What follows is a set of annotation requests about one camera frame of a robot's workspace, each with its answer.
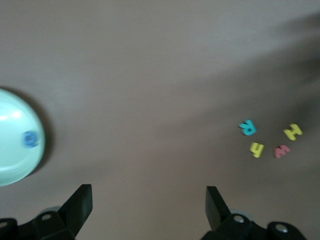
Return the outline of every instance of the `brown floor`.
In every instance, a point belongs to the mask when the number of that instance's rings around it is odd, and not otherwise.
[[[319,239],[319,33],[315,0],[1,1],[0,87],[48,141],[36,172],[0,188],[0,217],[22,224],[86,183],[77,240],[198,240],[210,185],[264,228]]]

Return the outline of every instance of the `foam letter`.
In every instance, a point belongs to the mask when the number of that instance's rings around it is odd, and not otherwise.
[[[239,127],[242,128],[242,133],[246,136],[251,136],[257,131],[254,123],[249,119],[245,120],[244,123],[239,124]]]
[[[297,124],[290,124],[290,127],[292,128],[291,130],[285,129],[283,131],[285,135],[288,137],[288,139],[295,141],[295,135],[302,135],[302,131],[300,130]]]
[[[281,144],[279,147],[274,149],[274,157],[277,159],[281,158],[281,156],[285,155],[287,152],[290,152],[290,148],[286,145]]]
[[[259,144],[257,142],[253,142],[250,147],[250,152],[253,153],[253,156],[255,158],[259,158],[263,149],[264,149],[264,145]]]

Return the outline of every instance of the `light green plate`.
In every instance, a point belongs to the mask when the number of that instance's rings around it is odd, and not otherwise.
[[[29,175],[44,150],[45,133],[35,111],[18,96],[0,89],[0,186]]]

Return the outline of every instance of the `plate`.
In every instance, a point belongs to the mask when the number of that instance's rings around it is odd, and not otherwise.
[[[35,111],[0,89],[0,187],[29,175],[45,150],[45,133]]]

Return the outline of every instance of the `metal screw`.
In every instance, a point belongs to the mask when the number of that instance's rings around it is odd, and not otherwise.
[[[43,215],[41,220],[44,221],[44,220],[48,220],[51,218],[51,215],[50,214],[46,214],[46,215]]]
[[[288,229],[286,228],[286,226],[282,225],[282,224],[277,224],[275,225],[275,228],[282,233],[287,233]]]
[[[6,221],[0,222],[0,229],[6,227],[7,225],[8,225],[8,223]]]
[[[242,216],[236,215],[233,218],[237,223],[243,224],[245,222],[244,218]]]

